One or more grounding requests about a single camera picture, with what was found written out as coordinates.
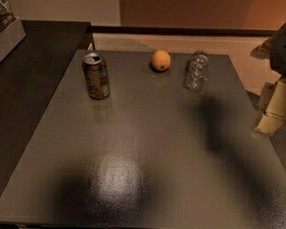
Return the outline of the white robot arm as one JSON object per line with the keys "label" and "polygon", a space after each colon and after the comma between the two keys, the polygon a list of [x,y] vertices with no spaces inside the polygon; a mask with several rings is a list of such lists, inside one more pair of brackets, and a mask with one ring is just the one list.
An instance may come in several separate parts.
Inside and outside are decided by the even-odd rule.
{"label": "white robot arm", "polygon": [[271,69],[281,75],[275,83],[263,85],[253,129],[258,134],[270,136],[286,123],[286,22],[250,54],[256,59],[268,59]]}

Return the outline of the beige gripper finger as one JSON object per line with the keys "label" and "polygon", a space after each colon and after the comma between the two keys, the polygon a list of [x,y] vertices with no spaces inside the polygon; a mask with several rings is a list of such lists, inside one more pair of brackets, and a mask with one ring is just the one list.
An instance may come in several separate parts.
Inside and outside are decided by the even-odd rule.
{"label": "beige gripper finger", "polygon": [[254,138],[274,135],[286,123],[286,76],[275,83],[266,82],[258,103],[258,112],[252,129]]}

